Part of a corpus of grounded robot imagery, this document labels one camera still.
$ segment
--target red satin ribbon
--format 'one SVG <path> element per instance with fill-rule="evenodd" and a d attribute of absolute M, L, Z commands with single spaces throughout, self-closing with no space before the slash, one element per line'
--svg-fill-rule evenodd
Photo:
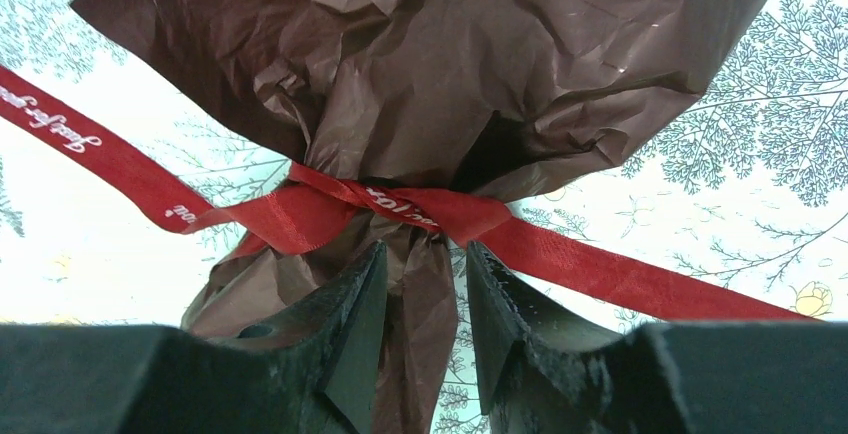
<path fill-rule="evenodd" d="M 369 188 L 293 164 L 267 196 L 214 208 L 138 149 L 0 67 L 0 116 L 108 182 L 162 229 L 189 234 L 238 222 L 250 234 L 229 256 L 266 245 L 290 254 L 339 235 L 354 213 L 444 232 L 465 247 L 484 243 L 511 269 L 665 320 L 810 320 L 798 313 L 666 269 L 613 254 L 515 218 L 496 200 L 445 189 Z"/>

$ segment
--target brown tissue paper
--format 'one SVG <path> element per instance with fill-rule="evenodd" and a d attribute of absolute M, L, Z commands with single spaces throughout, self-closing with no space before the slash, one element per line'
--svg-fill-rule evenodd
<path fill-rule="evenodd" d="M 766 0 L 75 0 L 229 129 L 342 179 L 509 202 L 620 165 L 706 91 Z M 233 336 L 370 242 L 391 280 L 374 431 L 428 432 L 457 324 L 445 239 L 361 213 L 302 256 L 218 265 Z"/>

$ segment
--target botanical print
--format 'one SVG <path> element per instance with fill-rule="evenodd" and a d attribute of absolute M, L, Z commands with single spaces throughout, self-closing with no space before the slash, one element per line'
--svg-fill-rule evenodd
<path fill-rule="evenodd" d="M 0 229 L 8 227 L 17 236 L 24 237 L 23 214 L 12 207 L 12 201 L 6 195 L 3 182 L 3 158 L 0 157 Z M 3 261 L 3 251 L 0 251 L 0 262 Z"/>
<path fill-rule="evenodd" d="M 126 80 L 118 79 L 123 74 L 112 79 L 104 73 L 126 72 L 125 79 L 131 78 L 140 69 L 133 65 L 133 57 L 73 15 L 67 1 L 8 0 L 0 6 L 0 64 L 55 76 L 80 88 L 91 79 L 102 83 L 104 90 L 125 84 Z M 848 319 L 848 256 L 840 254 L 848 244 L 846 81 L 848 0 L 770 0 L 701 102 L 622 168 L 586 176 L 510 207 L 524 219 L 580 242 L 804 315 L 828 321 Z M 210 202 L 226 206 L 253 199 L 285 178 L 288 159 L 231 133 L 208 116 L 189 112 L 191 103 L 177 93 L 172 95 L 174 104 L 163 103 L 163 112 L 157 116 L 178 118 L 173 126 L 168 121 L 172 129 L 148 136 L 150 141 L 130 141 Z M 0 134 L 7 129 L 11 128 L 0 123 Z M 12 194 L 21 189 L 4 185 L 12 177 L 4 178 L 2 160 L 11 163 L 15 155 L 4 149 L 0 144 L 0 236 L 40 247 L 48 239 L 45 234 L 33 235 L 43 230 L 31 227 L 44 225 L 47 214 L 37 207 L 23 207 L 32 204 L 26 196 Z M 87 189 L 99 181 L 86 182 L 59 187 Z M 141 242 L 140 232 L 149 227 L 141 226 L 142 222 L 146 221 L 121 225 L 126 232 L 135 229 L 134 234 L 114 240 L 105 250 L 83 252 L 87 241 L 81 240 L 45 254 L 38 275 L 15 271 L 21 277 L 8 280 L 7 285 L 23 293 L 22 283 L 31 284 L 31 292 L 38 293 L 37 305 L 32 312 L 13 312 L 10 304 L 0 300 L 0 322 L 136 324 L 155 320 L 178 324 L 181 307 L 172 306 L 165 313 L 161 307 L 165 294 L 157 286 L 170 282 L 167 285 L 174 293 L 169 294 L 188 304 L 205 281 L 210 264 L 225 255 L 244 230 L 229 224 L 203 231 L 194 239 L 156 237 L 145 244 L 157 246 L 145 257 L 160 259 L 176 274 L 168 281 L 154 281 L 156 273 L 149 273 L 150 279 L 133 283 L 122 277 L 121 269 L 139 263 L 139 253 L 125 246 Z M 27 237 L 21 239 L 24 227 Z M 180 244 L 181 240 L 196 250 Z M 8 264 L 2 250 L 7 244 L 0 243 L 0 266 Z M 460 322 L 433 432 L 485 433 L 489 425 L 477 397 L 466 259 L 456 246 L 450 254 Z M 0 272 L 0 282 L 13 271 Z M 106 278 L 112 283 L 105 284 Z M 643 313 L 524 278 L 579 315 L 622 334 L 658 322 Z M 108 289 L 103 297 L 116 299 L 117 291 L 124 289 L 127 295 L 120 299 L 128 300 L 116 301 L 120 305 L 108 313 L 84 312 L 80 293 L 98 288 Z M 138 314 L 145 310 L 161 311 L 161 315 Z"/>
<path fill-rule="evenodd" d="M 79 80 L 94 71 L 99 54 L 122 63 L 127 53 L 98 35 L 67 8 L 70 0 L 3 0 L 0 64 Z"/>

